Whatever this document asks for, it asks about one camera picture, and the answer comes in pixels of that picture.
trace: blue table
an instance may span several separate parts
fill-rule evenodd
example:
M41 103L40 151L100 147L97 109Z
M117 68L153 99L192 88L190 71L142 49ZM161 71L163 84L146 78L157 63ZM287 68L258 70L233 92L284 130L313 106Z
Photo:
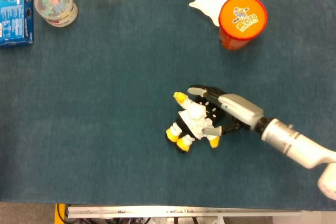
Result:
M182 154L165 140L191 84L237 93L336 150L334 0L261 0L263 34L239 51L193 0L75 0L36 12L33 46L0 50L0 200L336 210L306 170L239 131Z

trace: printed logo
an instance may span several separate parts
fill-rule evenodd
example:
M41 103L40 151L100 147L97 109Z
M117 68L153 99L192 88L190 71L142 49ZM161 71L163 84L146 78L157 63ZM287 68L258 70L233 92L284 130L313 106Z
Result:
M232 23L237 24L237 28L242 33L249 28L251 25L259 22L257 15L251 14L247 15L247 11L249 11L250 8L239 8L235 7L233 10L233 14L237 17L232 20Z

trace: yellow toy feet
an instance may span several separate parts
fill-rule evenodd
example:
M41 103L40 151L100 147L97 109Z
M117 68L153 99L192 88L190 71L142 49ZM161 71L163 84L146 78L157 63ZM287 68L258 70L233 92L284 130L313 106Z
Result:
M217 136L216 138L209 140L210 145L212 148L217 148L219 145L219 136Z
M184 151L184 152L188 152L189 151L189 146L185 145L183 142L182 138L179 138L176 142L178 148L180 148L180 150Z
M172 141L173 143L176 143L177 139L179 139L179 136L175 136L172 131L170 130L170 128L168 130L166 130L166 136L167 138Z
M175 92L174 98L179 104L182 104L188 98L188 96L181 92Z

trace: clear plastic container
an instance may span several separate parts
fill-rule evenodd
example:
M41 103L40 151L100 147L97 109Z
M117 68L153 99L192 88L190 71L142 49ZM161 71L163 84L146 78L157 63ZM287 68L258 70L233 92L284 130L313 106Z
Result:
M52 26L67 26L78 15L74 0L34 0L34 3L38 13Z

